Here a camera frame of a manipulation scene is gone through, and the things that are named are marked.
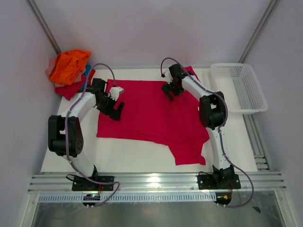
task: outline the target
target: metal pole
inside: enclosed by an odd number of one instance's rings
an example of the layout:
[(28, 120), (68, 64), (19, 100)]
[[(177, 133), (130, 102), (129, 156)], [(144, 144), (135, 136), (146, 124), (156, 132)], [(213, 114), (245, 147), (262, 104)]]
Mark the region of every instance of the metal pole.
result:
[(271, 0), (268, 7), (266, 8), (261, 20), (259, 21), (255, 31), (253, 32), (248, 44), (246, 45), (242, 56), (240, 57), (238, 63), (244, 63), (249, 55), (250, 51), (256, 44), (257, 40), (259, 39), (260, 35), (262, 34), (267, 22), (273, 15), (277, 5), (279, 4), (280, 0)]
[(29, 7), (32, 9), (35, 17), (37, 18), (38, 22), (40, 23), (44, 33), (46, 34), (49, 42), (51, 43), (53, 49), (55, 50), (56, 54), (61, 53), (60, 47), (58, 45), (58, 43), (56, 42), (51, 30), (49, 29), (46, 21), (44, 20), (38, 6), (36, 5), (34, 0), (26, 0)]

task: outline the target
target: white plastic basket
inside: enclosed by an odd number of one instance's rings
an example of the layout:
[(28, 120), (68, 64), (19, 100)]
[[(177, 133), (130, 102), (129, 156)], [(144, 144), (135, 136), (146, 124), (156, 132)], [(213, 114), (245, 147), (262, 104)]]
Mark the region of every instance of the white plastic basket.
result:
[(267, 101), (250, 65), (220, 63), (213, 64), (211, 70), (214, 89), (223, 92), (230, 112), (252, 114), (267, 110)]

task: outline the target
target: black bracket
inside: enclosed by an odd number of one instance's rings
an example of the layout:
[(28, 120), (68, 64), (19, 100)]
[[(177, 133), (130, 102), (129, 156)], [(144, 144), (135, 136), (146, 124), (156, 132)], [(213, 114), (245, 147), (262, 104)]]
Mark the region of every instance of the black bracket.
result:
[(94, 78), (91, 86), (86, 90), (96, 96), (97, 109), (109, 116), (111, 119), (119, 121), (121, 119), (121, 112), (124, 107), (124, 102), (121, 102), (117, 109), (115, 109), (116, 102), (112, 99), (108, 92), (105, 92), (105, 85), (108, 83), (102, 79)]
[[(217, 92), (224, 99), (224, 95), (221, 91)], [(225, 106), (221, 99), (215, 95), (203, 96), (199, 100), (199, 118), (200, 122), (205, 128), (212, 130), (215, 127), (220, 126), (226, 115)]]
[[(95, 181), (98, 182), (113, 182), (114, 176), (98, 176), (94, 178)], [(112, 192), (114, 190), (114, 185), (100, 185), (92, 183), (86, 180), (84, 177), (75, 176), (72, 183), (73, 192), (81, 192), (81, 191), (103, 191), (103, 192)]]
[(169, 72), (172, 77), (172, 82), (163, 85), (161, 89), (166, 94), (166, 96), (170, 99), (170, 101), (173, 101), (174, 98), (170, 93), (172, 93), (174, 96), (178, 96), (185, 91), (182, 87), (182, 79), (186, 77), (187, 74), (182, 70), (179, 64), (174, 64), (170, 66)]
[[(58, 156), (66, 155), (65, 134), (60, 131), (65, 129), (65, 117), (52, 115), (48, 119), (48, 148), (55, 152)], [(83, 136), (78, 117), (69, 117), (68, 125), (68, 141), (70, 156), (77, 157), (83, 149)]]
[(228, 205), (232, 201), (232, 193), (230, 192), (216, 192), (216, 201), (222, 205)]
[(241, 183), (237, 174), (230, 180), (229, 184), (218, 187), (217, 183), (213, 179), (212, 174), (202, 174), (201, 172), (197, 176), (199, 190), (215, 190), (215, 189), (240, 189)]

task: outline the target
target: metal frame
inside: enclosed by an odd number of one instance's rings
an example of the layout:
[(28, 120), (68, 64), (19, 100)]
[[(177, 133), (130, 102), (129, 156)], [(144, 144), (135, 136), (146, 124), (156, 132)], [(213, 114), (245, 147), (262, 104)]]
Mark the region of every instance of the metal frame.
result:
[(240, 57), (238, 63), (244, 63), (245, 60), (247, 59), (247, 56), (249, 55), (249, 53), (251, 52), (252, 48), (254, 47), (254, 45), (256, 44), (257, 40), (259, 39), (260, 35), (262, 34), (265, 26), (267, 25), (269, 19), (271, 18), (271, 16), (273, 15), (276, 7), (278, 6), (280, 0), (271, 0), (269, 5), (267, 6), (264, 14), (261, 17), (261, 20), (259, 21), (256, 29), (254, 30), (254, 32), (252, 33), (252, 36), (249, 40), (249, 42), (247, 43), (242, 56)]
[[(57, 54), (61, 52), (59, 45), (57, 44), (52, 32), (50, 31), (47, 23), (45, 22), (39, 8), (34, 0), (26, 0), (32, 9), (35, 17), (40, 23), (45, 35), (49, 39), (52, 47)], [(243, 51), (239, 59), (239, 63), (244, 63), (247, 56), (251, 52), (262, 31), (264, 30), (268, 20), (274, 13), (280, 0), (271, 0), (266, 8), (261, 20), (259, 21), (256, 29), (254, 30), (248, 44)], [(298, 226), (295, 221), (295, 214), (292, 206), (289, 203), (288, 192), (286, 191), (286, 185), (279, 172), (271, 172), (270, 165), (268, 164), (264, 146), (260, 133), (256, 126), (255, 120), (252, 115), (243, 116), (247, 132), (249, 135), (252, 150), (258, 172), (248, 173), (252, 178), (256, 191), (272, 191), (274, 190), (277, 196), (277, 200), (283, 214), (283, 218), (286, 226)], [(22, 227), (31, 226), (33, 221), (37, 202), (41, 196), (45, 194), (57, 194), (62, 195), (76, 195), (79, 196), (85, 192), (72, 192), (71, 182), (68, 181), (65, 176), (68, 173), (42, 173), (41, 175), (34, 175), (28, 189), (30, 196), (28, 200), (28, 207), (24, 215)], [(251, 191), (251, 185), (246, 176), (238, 173), (242, 188), (237, 191)], [(131, 193), (187, 193), (195, 194), (201, 193), (198, 189), (196, 175), (197, 173), (148, 173), (148, 174), (129, 174), (129, 173), (102, 173), (102, 175), (114, 175), (115, 180), (121, 183), (120, 189), (117, 192), (119, 195), (131, 194)], [(202, 192), (213, 193), (223, 192), (226, 190), (203, 190)]]
[(26, 0), (29, 7), (32, 9), (34, 16), (38, 20), (39, 24), (41, 25), (41, 28), (43, 29), (46, 37), (48, 38), (50, 44), (52, 45), (53, 49), (55, 50), (56, 54), (61, 53), (61, 49), (55, 40), (51, 30), (49, 29), (46, 21), (44, 20), (38, 6), (36, 5), (34, 0)]
[[(71, 193), (71, 181), (66, 179), (69, 173), (44, 173), (34, 175), (28, 193)], [(248, 173), (256, 191), (286, 190), (285, 182), (279, 172)], [(120, 182), (118, 193), (129, 192), (194, 192), (198, 189), (197, 173), (102, 173), (113, 175)], [(241, 189), (235, 191), (251, 191), (247, 177), (238, 173)], [(226, 192), (227, 190), (202, 190), (202, 192)]]

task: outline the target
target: orange cloth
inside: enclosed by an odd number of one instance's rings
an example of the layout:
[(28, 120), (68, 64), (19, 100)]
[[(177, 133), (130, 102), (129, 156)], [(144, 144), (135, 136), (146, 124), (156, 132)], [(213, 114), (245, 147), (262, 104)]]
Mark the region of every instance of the orange cloth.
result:
[[(51, 58), (49, 59), (48, 63), (49, 66), (48, 68), (45, 70), (45, 74), (47, 76), (47, 78), (49, 79), (49, 77), (51, 76), (51, 73), (53, 72), (54, 68), (55, 68), (55, 62), (56, 59), (55, 58)], [(81, 72), (79, 72), (79, 74), (77, 75), (76, 79), (74, 80), (74, 83), (78, 83), (81, 81), (82, 78), (82, 74), (85, 73), (86, 68), (84, 68), (84, 70), (82, 70)], [(53, 83), (55, 85), (55, 87), (64, 87), (66, 86), (66, 84), (58, 84), (58, 83)]]
[(89, 51), (72, 50), (60, 53), (49, 80), (53, 83), (71, 85), (78, 74), (85, 69), (90, 57)]

